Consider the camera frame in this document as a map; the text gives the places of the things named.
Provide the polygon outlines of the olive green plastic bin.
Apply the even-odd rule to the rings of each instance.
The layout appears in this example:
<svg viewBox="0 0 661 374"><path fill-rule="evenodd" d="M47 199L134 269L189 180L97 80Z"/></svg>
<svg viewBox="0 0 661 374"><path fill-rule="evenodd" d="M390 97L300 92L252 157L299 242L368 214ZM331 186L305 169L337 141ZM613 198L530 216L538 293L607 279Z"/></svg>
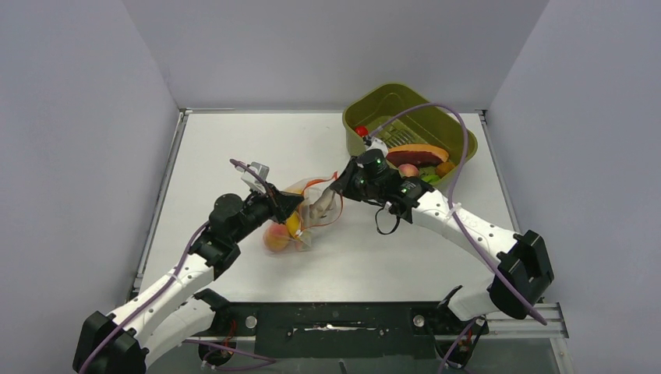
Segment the olive green plastic bin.
<svg viewBox="0 0 661 374"><path fill-rule="evenodd" d="M376 138L383 140L389 148L429 144L447 151L452 164L459 164L463 152L469 161L477 151L477 140L471 130L463 131L454 113L430 105L401 114L427 102L406 85L387 83L350 104L342 115L348 154L357 156L366 150L357 128L362 126L366 132L371 132L386 124Z"/></svg>

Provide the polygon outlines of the peach fruit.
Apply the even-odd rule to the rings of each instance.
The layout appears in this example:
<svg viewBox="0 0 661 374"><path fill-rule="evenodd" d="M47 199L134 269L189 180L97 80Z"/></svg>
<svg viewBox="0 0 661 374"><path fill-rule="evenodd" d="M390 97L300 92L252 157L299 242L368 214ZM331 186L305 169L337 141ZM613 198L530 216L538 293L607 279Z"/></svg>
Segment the peach fruit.
<svg viewBox="0 0 661 374"><path fill-rule="evenodd" d="M263 233L263 245L270 252L282 252L288 247L290 238L285 224L272 223Z"/></svg>

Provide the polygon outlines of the grey fish toy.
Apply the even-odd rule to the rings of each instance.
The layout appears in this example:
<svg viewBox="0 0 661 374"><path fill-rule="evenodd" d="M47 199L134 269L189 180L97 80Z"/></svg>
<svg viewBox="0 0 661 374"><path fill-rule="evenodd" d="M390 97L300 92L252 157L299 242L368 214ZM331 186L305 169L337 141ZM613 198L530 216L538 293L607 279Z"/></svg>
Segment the grey fish toy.
<svg viewBox="0 0 661 374"><path fill-rule="evenodd" d="M306 203L303 218L307 228L327 226L339 217L338 195L328 188L312 187L306 190Z"/></svg>

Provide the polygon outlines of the clear zip bag orange zipper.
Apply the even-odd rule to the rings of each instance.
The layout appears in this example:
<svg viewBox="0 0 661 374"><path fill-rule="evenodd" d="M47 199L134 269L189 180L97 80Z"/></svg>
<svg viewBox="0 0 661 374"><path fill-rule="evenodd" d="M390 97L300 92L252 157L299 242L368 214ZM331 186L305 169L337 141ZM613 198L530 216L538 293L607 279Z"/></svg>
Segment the clear zip bag orange zipper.
<svg viewBox="0 0 661 374"><path fill-rule="evenodd" d="M272 253L311 249L313 236L341 216L344 198L330 189L338 179L335 171L327 177L304 178L285 189L303 196L292 215L283 224L270 223L263 233L264 248Z"/></svg>

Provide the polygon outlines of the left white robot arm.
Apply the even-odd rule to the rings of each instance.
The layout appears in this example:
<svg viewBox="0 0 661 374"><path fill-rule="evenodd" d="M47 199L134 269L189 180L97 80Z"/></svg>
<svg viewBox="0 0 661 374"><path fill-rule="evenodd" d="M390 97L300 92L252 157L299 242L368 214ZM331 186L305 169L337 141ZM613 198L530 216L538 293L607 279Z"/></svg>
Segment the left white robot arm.
<svg viewBox="0 0 661 374"><path fill-rule="evenodd" d="M209 329L228 301L208 289L238 258L239 243L267 221L285 222L301 194L272 187L245 199L217 198L177 265L107 315L94 312L80 333L72 367L77 373L145 373L162 355Z"/></svg>

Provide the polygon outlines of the yellow banana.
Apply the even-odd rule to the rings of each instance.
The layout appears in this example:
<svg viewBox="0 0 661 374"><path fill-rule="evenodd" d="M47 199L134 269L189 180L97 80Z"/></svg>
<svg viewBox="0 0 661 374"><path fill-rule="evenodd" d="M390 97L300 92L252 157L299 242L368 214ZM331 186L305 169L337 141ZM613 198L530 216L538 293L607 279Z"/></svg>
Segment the yellow banana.
<svg viewBox="0 0 661 374"><path fill-rule="evenodd" d="M299 240L302 234L302 221L298 211L292 213L292 215L285 221L285 227L291 238Z"/></svg>

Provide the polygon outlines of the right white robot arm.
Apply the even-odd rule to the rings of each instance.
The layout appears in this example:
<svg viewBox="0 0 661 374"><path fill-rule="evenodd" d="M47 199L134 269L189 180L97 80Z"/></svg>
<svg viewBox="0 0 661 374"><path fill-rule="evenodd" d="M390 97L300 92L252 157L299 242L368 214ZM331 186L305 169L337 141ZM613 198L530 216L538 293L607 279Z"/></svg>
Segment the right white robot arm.
<svg viewBox="0 0 661 374"><path fill-rule="evenodd" d="M438 312L443 329L456 333L470 319L502 312L513 319L547 321L535 303L554 274L543 237L501 228L454 203L418 177L403 177L386 165L380 150L352 157L330 190L356 202L380 206L415 226L429 229L480 260L493 277L455 288Z"/></svg>

